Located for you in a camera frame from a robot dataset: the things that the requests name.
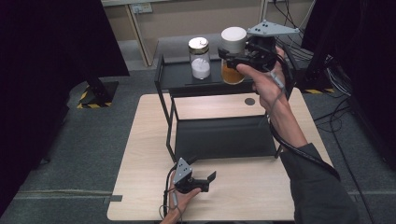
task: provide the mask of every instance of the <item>white lid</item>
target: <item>white lid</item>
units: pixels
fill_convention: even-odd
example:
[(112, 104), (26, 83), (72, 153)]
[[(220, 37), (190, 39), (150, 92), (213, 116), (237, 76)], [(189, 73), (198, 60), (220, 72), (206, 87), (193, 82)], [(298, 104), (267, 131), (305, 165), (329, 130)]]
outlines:
[(229, 27), (221, 32), (221, 38), (225, 41), (241, 41), (246, 39), (247, 31), (241, 27)]
[(203, 37), (195, 37), (189, 41), (189, 51), (192, 54), (203, 54), (209, 50), (209, 41)]
[(221, 46), (231, 53), (243, 51), (247, 39), (247, 31), (241, 27), (229, 27), (221, 32)]

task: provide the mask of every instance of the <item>glass jar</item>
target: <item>glass jar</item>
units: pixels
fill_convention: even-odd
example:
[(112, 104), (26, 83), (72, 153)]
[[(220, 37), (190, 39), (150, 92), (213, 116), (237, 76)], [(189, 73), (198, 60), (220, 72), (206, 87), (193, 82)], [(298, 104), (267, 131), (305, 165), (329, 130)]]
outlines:
[(203, 37), (189, 41), (192, 76), (204, 79), (210, 75), (209, 42)]
[[(229, 27), (221, 32), (221, 47), (232, 54), (245, 55), (245, 45), (248, 40), (247, 31), (241, 27)], [(227, 84), (241, 83), (245, 76), (233, 68), (227, 67), (227, 62), (221, 60), (221, 77)]]

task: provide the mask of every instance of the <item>black sleeve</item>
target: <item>black sleeve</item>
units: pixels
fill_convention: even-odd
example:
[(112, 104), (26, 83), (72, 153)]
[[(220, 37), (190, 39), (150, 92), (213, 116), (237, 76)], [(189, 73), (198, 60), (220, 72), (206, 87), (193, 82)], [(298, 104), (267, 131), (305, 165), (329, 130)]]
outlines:
[[(320, 158), (312, 144), (299, 149)], [(296, 223), (359, 223), (356, 205), (333, 175), (292, 152), (280, 157), (290, 178)]]

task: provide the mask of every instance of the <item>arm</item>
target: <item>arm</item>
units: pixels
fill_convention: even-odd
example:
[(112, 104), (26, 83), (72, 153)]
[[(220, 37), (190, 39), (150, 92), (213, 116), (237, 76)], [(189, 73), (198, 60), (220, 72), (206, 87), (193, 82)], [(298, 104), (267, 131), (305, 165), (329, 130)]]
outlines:
[[(283, 50), (278, 49), (278, 53), (284, 56)], [(320, 158), (314, 146), (307, 144), (286, 96), (270, 75), (244, 64), (238, 64), (236, 68), (245, 76), (253, 78), (253, 90), (259, 93), (260, 104), (270, 114), (279, 135), (291, 145)], [(279, 63), (273, 72), (284, 82)], [(281, 153), (281, 160), (290, 178), (296, 223), (359, 223), (355, 204), (334, 176), (285, 149)]]

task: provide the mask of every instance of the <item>black metal rack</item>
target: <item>black metal rack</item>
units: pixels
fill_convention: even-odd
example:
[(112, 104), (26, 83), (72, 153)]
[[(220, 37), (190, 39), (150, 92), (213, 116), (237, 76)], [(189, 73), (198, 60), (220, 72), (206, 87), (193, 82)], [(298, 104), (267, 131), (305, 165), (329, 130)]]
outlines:
[[(224, 83), (220, 66), (221, 60), (212, 60), (211, 75), (201, 80), (191, 75), (189, 62), (166, 63), (163, 56), (159, 58), (154, 82), (168, 122), (166, 146), (174, 162), (180, 157), (201, 160), (276, 154), (268, 123), (262, 122), (264, 115), (213, 119), (179, 117), (175, 98), (252, 92), (250, 78), (238, 85)], [(170, 110), (163, 98), (164, 91), (168, 91), (171, 98)], [(175, 152), (170, 144), (174, 117), (177, 120)]]

